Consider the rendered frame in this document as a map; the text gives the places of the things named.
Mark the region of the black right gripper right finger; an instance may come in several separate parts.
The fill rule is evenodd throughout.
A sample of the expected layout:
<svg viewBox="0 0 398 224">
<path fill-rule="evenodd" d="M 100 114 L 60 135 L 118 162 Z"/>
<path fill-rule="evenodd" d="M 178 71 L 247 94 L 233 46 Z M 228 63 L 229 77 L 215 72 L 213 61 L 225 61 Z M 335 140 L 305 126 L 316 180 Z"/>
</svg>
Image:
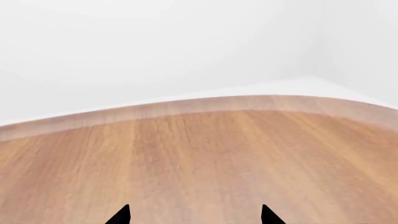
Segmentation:
<svg viewBox="0 0 398 224">
<path fill-rule="evenodd" d="M 262 205 L 261 222 L 262 224 L 286 224 L 267 205 Z"/>
</svg>

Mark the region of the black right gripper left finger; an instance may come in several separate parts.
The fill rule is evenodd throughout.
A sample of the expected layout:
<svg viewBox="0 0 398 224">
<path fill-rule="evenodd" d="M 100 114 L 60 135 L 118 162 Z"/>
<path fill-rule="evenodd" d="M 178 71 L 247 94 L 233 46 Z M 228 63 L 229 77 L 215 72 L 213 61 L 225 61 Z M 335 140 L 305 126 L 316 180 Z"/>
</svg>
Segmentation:
<svg viewBox="0 0 398 224">
<path fill-rule="evenodd" d="M 114 214 L 105 224 L 130 224 L 131 212 L 129 205 L 123 206 L 116 214 Z"/>
</svg>

